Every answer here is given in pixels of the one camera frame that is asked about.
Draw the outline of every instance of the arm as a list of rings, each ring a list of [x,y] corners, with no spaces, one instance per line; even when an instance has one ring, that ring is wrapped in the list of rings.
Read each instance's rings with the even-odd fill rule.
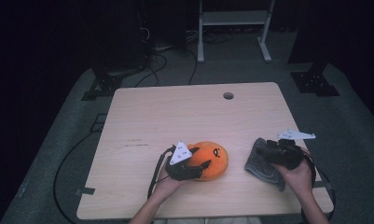
[[[282,174],[285,183],[297,196],[306,218],[311,224],[329,223],[312,194],[312,171],[309,164],[303,160],[299,167],[288,170],[283,166],[273,164]]]
[[[152,218],[157,213],[161,204],[186,183],[186,180],[178,181],[169,177],[169,174],[164,169],[164,165],[160,168],[158,180],[159,182],[157,183],[154,192],[152,192],[151,197],[149,197],[133,217],[131,222],[129,222],[130,224],[151,223]]]

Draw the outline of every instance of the orange toy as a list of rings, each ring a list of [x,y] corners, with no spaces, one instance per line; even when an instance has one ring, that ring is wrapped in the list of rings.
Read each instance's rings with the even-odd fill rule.
[[[227,151],[214,142],[199,142],[195,145],[189,144],[188,149],[198,147],[199,149],[189,159],[188,166],[200,166],[203,162],[210,160],[210,165],[203,170],[201,177],[197,180],[208,181],[220,177],[228,168]]]

